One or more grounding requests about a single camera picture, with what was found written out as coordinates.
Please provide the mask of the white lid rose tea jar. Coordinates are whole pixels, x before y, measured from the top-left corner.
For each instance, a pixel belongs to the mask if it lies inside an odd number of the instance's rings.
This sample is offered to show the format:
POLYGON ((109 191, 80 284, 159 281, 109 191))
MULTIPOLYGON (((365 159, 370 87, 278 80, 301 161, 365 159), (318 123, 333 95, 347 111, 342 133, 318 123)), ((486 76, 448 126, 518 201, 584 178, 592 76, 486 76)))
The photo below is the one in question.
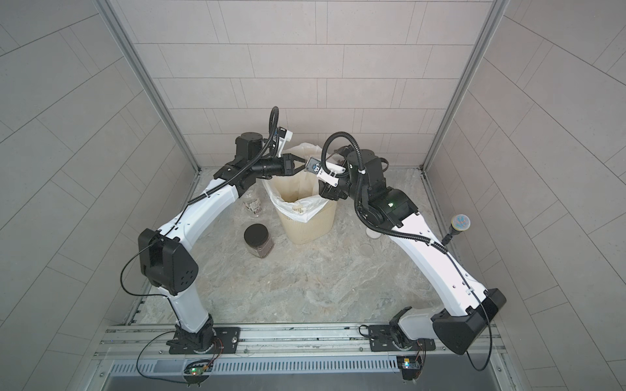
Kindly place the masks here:
POLYGON ((248 190, 242 197, 244 207, 255 217, 258 217, 262 211, 262 203, 254 189, 248 190))

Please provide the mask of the white jar lid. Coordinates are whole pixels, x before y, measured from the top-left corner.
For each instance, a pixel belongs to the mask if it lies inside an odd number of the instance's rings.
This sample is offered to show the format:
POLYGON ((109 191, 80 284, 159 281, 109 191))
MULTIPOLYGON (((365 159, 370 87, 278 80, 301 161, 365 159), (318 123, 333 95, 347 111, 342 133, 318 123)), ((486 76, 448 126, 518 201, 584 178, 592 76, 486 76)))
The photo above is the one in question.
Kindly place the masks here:
POLYGON ((366 235, 370 238, 370 239, 379 239, 381 237, 381 233, 373 231, 369 228, 366 229, 366 235))

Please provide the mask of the small frosted jar lid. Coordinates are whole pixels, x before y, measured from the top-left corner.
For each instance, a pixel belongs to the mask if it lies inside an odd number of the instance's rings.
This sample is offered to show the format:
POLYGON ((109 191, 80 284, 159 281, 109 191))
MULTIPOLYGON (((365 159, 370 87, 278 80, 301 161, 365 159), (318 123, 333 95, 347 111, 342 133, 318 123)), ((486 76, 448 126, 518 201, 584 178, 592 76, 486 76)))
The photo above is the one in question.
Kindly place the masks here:
POLYGON ((364 257, 373 257, 375 254, 375 250, 371 244, 362 244, 359 247, 360 254, 364 257))

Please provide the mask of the black lid glass jar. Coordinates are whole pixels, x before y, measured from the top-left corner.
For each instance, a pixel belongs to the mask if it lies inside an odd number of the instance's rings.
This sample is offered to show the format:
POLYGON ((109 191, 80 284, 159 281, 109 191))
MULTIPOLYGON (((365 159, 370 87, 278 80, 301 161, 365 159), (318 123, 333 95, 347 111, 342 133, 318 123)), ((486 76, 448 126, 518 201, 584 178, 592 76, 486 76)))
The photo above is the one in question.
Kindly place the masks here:
POLYGON ((274 247, 269 230, 260 223, 252 224, 245 230, 244 241, 249 251, 259 258, 267 257, 274 247))

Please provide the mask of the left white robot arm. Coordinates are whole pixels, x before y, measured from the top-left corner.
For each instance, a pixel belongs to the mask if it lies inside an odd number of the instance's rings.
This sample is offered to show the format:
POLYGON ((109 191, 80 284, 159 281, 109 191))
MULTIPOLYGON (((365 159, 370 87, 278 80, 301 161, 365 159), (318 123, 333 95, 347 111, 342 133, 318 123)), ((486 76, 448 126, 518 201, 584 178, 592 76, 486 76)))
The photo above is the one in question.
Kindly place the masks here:
POLYGON ((238 136, 234 159, 215 173, 207 188, 168 223, 140 234, 140 271, 171 304, 179 331, 197 337, 212 327, 195 286, 199 266, 191 255, 194 244, 257 179, 293 176, 302 170, 296 166, 302 158, 282 153, 292 137, 283 127, 268 138, 254 132, 238 136))

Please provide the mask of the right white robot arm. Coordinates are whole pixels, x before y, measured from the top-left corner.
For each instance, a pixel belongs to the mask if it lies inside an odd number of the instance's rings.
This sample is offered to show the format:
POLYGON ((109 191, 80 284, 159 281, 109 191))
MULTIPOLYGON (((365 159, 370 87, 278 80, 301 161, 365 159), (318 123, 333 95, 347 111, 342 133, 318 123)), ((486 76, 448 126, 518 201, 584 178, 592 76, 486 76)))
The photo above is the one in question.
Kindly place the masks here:
POLYGON ((430 321, 446 348, 467 354, 504 307, 505 295, 497 288, 485 288, 463 268, 445 246, 450 238, 438 240, 417 205, 387 185, 382 160, 372 151, 350 152, 340 165, 311 158, 306 168, 319 179, 322 197, 351 198, 358 219, 404 250, 439 295, 443 307, 434 314, 407 310, 393 320, 397 344, 417 340, 424 322, 430 321))

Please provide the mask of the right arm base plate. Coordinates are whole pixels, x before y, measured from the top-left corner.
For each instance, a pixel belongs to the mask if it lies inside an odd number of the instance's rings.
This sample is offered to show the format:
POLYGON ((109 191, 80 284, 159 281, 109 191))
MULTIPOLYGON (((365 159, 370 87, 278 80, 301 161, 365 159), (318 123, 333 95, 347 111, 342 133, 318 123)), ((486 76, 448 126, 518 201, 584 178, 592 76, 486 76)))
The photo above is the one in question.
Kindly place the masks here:
POLYGON ((410 340, 399 327, 389 324, 368 325, 363 332, 372 352, 435 351, 435 341, 428 338, 410 340))

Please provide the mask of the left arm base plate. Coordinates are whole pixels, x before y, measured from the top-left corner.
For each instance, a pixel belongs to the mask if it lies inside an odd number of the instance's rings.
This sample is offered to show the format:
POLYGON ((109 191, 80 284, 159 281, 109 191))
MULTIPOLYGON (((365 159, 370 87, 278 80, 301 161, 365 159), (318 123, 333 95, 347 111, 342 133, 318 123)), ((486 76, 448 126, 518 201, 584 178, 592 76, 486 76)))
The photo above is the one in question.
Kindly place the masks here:
POLYGON ((236 353, 240 335, 239 327, 210 327, 198 333, 176 327, 174 337, 166 345, 170 355, 231 355, 236 353))

